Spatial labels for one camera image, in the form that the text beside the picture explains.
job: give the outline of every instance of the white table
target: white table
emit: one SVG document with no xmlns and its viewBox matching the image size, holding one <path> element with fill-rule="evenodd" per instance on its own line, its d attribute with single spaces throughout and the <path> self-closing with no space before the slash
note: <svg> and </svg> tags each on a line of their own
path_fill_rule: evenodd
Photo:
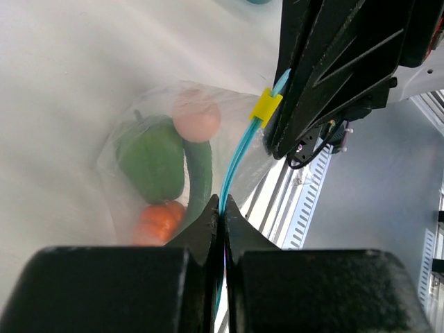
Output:
<svg viewBox="0 0 444 333">
<path fill-rule="evenodd" d="M 178 79 L 260 94 L 280 11 L 278 0 L 2 1 L 0 309 L 39 248 L 115 242 L 94 167 L 116 115 Z"/>
</svg>

